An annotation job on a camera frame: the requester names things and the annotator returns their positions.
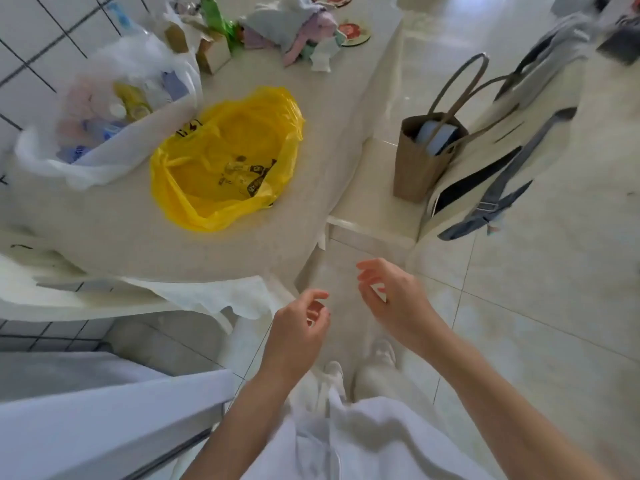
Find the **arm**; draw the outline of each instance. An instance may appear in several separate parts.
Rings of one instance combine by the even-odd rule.
[[[612,478],[444,323],[414,276],[382,259],[358,268],[358,288],[373,315],[451,384],[508,478]],[[386,301],[371,288],[379,283]]]
[[[182,480],[235,480],[260,455],[287,396],[320,352],[330,315],[316,300],[327,297],[325,291],[306,290],[276,313],[260,370],[240,391]]]

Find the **table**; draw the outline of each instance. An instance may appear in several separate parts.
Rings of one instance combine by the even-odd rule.
[[[244,51],[203,79],[205,106],[244,98],[260,85],[284,86],[306,119],[292,181],[271,209],[214,233],[182,229],[150,192],[148,162],[79,193],[13,164],[12,192],[28,226],[88,273],[151,282],[203,283],[274,273],[292,282],[347,187],[384,111],[401,47],[400,10],[388,0],[354,0],[336,19],[370,22],[372,38],[348,47],[331,73],[283,68],[276,50]]]

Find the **beige pants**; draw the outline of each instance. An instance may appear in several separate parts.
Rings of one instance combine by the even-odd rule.
[[[293,408],[327,414],[327,394],[331,386],[338,389],[347,402],[342,381],[328,376],[317,368],[311,369],[291,391],[289,402]],[[368,359],[353,379],[354,402],[371,397],[388,397],[406,404],[432,426],[447,434],[444,423],[429,398],[409,378],[379,357]]]

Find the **shoe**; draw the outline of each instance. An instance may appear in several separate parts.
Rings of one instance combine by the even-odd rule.
[[[373,342],[369,357],[382,360],[393,367],[396,366],[396,353],[394,352],[391,342],[386,339],[377,339]]]
[[[340,363],[336,362],[335,360],[327,362],[324,366],[323,371],[327,375],[330,384],[338,390],[338,395],[340,395],[340,398],[345,401],[347,393],[344,389],[344,373],[342,371],[342,366],[340,365]]]

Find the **yellow plastic bag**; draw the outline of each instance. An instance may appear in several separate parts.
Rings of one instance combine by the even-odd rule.
[[[166,216],[217,231],[269,207],[293,175],[304,119],[284,88],[216,104],[151,156],[151,192]]]

